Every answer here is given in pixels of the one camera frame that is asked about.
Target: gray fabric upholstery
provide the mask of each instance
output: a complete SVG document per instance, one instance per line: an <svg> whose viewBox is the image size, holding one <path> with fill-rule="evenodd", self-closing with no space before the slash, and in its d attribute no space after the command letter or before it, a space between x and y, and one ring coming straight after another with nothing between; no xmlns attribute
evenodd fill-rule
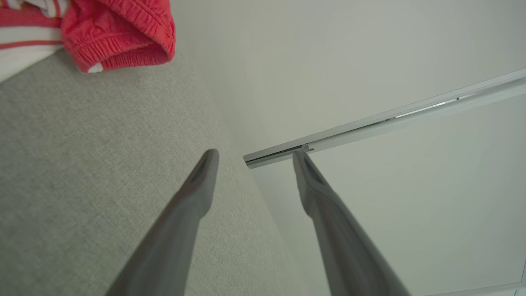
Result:
<svg viewBox="0 0 526 296"><path fill-rule="evenodd" d="M302 294L242 155L179 51L80 73L65 52L0 85L1 295L102 295L201 154L220 153L187 295Z"/></svg>

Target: white wall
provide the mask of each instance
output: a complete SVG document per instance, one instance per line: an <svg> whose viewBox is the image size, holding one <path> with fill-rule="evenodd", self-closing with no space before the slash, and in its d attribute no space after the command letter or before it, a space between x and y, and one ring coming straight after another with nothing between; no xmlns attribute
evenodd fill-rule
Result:
<svg viewBox="0 0 526 296"><path fill-rule="evenodd" d="M243 154L526 68L524 0L174 0L172 11Z"/></svg>
<svg viewBox="0 0 526 296"><path fill-rule="evenodd" d="M526 96L311 154L412 295L521 281ZM291 161L252 170L312 295L328 295Z"/></svg>

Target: red cloth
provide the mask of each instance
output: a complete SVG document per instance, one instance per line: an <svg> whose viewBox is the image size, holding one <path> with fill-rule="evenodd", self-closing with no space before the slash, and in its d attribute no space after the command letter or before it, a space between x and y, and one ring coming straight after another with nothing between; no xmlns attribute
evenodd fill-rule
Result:
<svg viewBox="0 0 526 296"><path fill-rule="evenodd" d="M0 27L38 26L60 28L61 19L45 16L40 8L24 3L22 9L0 7Z"/></svg>
<svg viewBox="0 0 526 296"><path fill-rule="evenodd" d="M167 63L175 53L169 0L73 0L62 41L84 73L98 63L103 71Z"/></svg>

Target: white door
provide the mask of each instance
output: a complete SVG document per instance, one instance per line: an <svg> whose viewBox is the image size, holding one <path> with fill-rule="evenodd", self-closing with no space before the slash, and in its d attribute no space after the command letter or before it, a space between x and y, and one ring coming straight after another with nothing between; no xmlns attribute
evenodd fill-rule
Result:
<svg viewBox="0 0 526 296"><path fill-rule="evenodd" d="M526 260L525 114L519 96L310 157L412 295L514 292ZM291 160L251 171L309 289L327 295Z"/></svg>

